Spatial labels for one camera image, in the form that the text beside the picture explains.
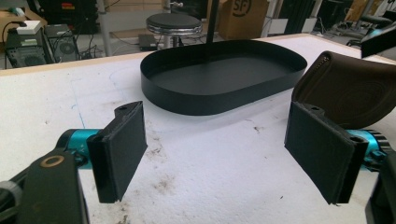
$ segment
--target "dirt stain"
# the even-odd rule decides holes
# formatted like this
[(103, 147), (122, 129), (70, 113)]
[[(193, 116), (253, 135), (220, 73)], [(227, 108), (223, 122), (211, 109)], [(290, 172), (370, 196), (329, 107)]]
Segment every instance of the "dirt stain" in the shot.
[(261, 133), (261, 131), (264, 131), (264, 127), (258, 127), (258, 126), (256, 126), (256, 127), (254, 127), (254, 130), (256, 130), (256, 132), (257, 133)]
[(155, 133), (147, 133), (148, 149), (146, 150), (145, 156), (151, 161), (165, 162), (167, 157), (163, 150), (163, 144), (161, 138)]
[(128, 220), (128, 215), (125, 215), (123, 217), (123, 220), (119, 221), (117, 224), (128, 224), (128, 223), (130, 223), (129, 221), (127, 222), (127, 220)]
[(172, 193), (173, 189), (175, 188), (174, 185), (175, 177), (170, 175), (165, 175), (157, 184), (154, 184), (154, 187), (158, 192), (165, 195), (167, 193)]

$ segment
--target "brown seat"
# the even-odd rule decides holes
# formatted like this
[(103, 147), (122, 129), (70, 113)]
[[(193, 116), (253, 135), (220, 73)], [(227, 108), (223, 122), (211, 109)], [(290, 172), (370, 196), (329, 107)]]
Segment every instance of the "brown seat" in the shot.
[(291, 100), (321, 107), (345, 129), (364, 128), (396, 106), (396, 65), (324, 51), (297, 83)]

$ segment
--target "round stool seat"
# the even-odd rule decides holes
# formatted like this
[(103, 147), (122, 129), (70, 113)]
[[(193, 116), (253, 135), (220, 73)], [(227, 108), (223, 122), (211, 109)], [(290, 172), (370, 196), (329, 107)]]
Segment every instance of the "round stool seat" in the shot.
[(202, 23), (189, 15), (160, 13), (146, 19), (148, 29), (158, 35), (194, 35), (202, 31)]

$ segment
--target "black oval tray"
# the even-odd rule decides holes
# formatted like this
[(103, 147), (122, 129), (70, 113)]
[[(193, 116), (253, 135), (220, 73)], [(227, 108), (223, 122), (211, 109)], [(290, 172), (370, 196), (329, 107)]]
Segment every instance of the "black oval tray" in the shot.
[(178, 114), (213, 115), (294, 87), (306, 60), (278, 45), (230, 40), (163, 49), (140, 64), (142, 91)]

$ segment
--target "white table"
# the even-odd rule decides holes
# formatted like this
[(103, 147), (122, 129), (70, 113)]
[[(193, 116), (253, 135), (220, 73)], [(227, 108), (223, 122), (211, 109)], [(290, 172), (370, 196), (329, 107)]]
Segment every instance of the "white table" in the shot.
[[(306, 58), (360, 52), (312, 35), (266, 38)], [(167, 112), (140, 88), (147, 53), (0, 73), (0, 180), (45, 155), (68, 129), (102, 129), (144, 102), (148, 149), (120, 203), (100, 204), (80, 171), (91, 223), (365, 223), (377, 174), (361, 170), (350, 203), (327, 205), (284, 148), (291, 90), (206, 117)], [(369, 60), (393, 63), (372, 57)], [(396, 146), (395, 110), (371, 128)]]

